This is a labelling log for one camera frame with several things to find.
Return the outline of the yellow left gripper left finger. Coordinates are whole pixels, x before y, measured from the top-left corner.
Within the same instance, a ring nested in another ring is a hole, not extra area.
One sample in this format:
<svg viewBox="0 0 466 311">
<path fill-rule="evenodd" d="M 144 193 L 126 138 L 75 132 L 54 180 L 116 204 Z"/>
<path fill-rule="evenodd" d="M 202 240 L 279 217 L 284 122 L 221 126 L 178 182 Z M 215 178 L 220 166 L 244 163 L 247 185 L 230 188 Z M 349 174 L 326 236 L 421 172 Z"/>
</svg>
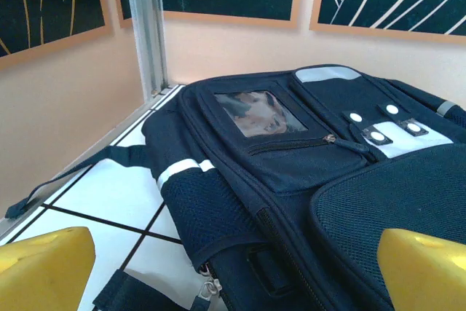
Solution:
<svg viewBox="0 0 466 311">
<path fill-rule="evenodd" d="M 1 247 L 2 310 L 77 310 L 95 263 L 86 227 L 68 227 Z"/>
</svg>

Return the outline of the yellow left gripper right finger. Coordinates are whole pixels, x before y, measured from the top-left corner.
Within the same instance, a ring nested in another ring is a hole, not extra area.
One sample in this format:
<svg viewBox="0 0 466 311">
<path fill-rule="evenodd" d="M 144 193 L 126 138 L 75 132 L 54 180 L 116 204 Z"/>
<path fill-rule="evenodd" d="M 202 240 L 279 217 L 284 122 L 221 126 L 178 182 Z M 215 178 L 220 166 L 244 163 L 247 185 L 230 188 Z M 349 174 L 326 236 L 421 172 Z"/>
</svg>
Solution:
<svg viewBox="0 0 466 311">
<path fill-rule="evenodd" d="M 377 261 L 396 310 L 465 309 L 465 245 L 386 229 Z"/>
</svg>

